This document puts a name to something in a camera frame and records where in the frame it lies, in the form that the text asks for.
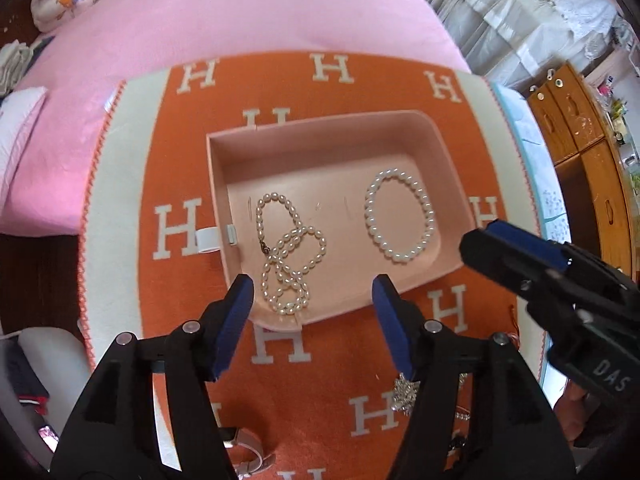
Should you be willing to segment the person's right hand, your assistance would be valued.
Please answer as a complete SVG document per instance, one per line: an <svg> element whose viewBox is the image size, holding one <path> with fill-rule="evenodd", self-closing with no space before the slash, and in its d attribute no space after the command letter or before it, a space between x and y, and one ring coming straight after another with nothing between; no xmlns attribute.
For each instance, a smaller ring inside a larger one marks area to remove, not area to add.
<svg viewBox="0 0 640 480"><path fill-rule="evenodd" d="M554 414L559 419L565 439L573 445L585 429L587 420L600 405L600 400L569 380L556 401Z"/></svg>

